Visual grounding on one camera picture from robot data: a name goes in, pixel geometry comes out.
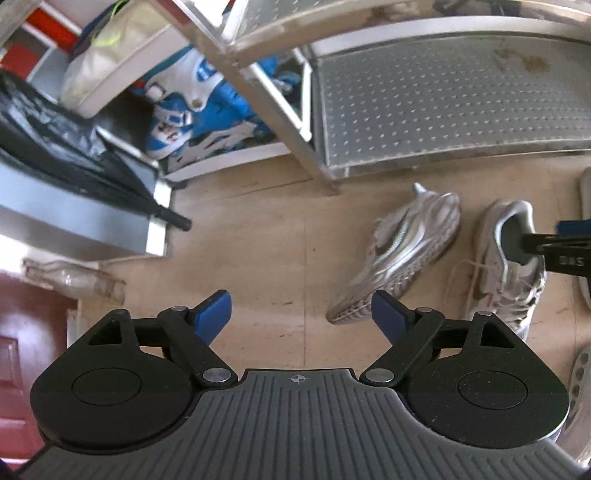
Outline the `white sneaker with bubble heel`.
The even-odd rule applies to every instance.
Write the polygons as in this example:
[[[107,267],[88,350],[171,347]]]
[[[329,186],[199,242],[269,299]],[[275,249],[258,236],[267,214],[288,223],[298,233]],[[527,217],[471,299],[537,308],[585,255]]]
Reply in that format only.
[[[557,444],[582,467],[590,467],[591,348],[586,345],[577,355],[569,384],[569,413]]]

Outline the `metal perforated shoe rack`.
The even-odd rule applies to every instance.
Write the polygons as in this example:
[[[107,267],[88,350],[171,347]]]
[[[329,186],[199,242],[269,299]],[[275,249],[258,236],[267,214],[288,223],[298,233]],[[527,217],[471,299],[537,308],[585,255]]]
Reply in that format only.
[[[237,1],[158,11],[325,184],[590,146],[586,1]]]

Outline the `silver sneaker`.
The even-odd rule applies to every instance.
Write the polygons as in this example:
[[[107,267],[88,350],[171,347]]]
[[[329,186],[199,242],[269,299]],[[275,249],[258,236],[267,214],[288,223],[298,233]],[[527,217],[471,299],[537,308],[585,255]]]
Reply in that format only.
[[[453,281],[468,265],[471,275],[463,317],[470,320],[479,312],[492,313],[526,340],[547,282],[544,258],[527,253],[522,246],[523,237],[535,232],[530,202],[493,202],[476,223],[473,257],[460,260],[452,268],[444,297],[450,297]]]
[[[375,292],[399,299],[419,275],[452,246],[460,230],[462,207],[453,192],[438,193],[416,182],[414,198],[376,223],[363,269],[329,304],[332,325],[370,317]]]

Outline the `white sneaker pink logo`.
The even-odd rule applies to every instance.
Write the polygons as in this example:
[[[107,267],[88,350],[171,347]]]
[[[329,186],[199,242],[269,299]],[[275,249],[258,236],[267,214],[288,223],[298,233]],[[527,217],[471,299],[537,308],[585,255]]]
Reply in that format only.
[[[590,236],[590,190],[591,190],[591,168],[584,170],[579,181],[579,193],[581,200],[581,211],[583,219],[583,235]],[[590,262],[586,263],[586,273],[579,278],[579,286],[583,299],[588,308],[591,307],[590,298]]]

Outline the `black folded umbrella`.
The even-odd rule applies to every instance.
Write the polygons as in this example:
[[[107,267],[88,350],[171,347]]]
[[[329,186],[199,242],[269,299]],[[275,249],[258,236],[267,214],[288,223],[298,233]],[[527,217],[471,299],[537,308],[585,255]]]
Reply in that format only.
[[[6,70],[1,72],[1,161],[74,194],[158,218],[185,232],[192,227],[190,219],[154,200],[92,121]]]

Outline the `clear glass bottle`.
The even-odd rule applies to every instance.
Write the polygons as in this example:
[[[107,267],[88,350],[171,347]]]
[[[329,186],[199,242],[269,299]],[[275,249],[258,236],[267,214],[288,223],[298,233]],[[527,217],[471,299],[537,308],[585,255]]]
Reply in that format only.
[[[126,283],[113,275],[83,265],[56,260],[40,263],[25,258],[24,277],[73,298],[100,298],[115,305],[125,301]]]

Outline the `white storage shelf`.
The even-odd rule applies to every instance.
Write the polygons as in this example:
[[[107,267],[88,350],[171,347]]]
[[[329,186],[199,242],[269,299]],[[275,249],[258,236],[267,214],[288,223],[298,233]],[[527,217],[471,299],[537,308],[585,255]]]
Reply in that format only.
[[[42,51],[5,45],[2,67],[172,183],[287,154],[206,56],[149,2],[88,2],[1,9],[1,35],[28,33]]]

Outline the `blue white roller skate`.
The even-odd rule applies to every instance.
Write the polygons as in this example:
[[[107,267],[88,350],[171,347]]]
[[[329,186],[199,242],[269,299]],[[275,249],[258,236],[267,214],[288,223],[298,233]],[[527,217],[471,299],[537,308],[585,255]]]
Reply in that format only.
[[[256,136],[262,122],[197,48],[185,47],[139,78],[131,91],[152,105],[145,153],[178,157],[188,144],[197,157],[228,151]]]

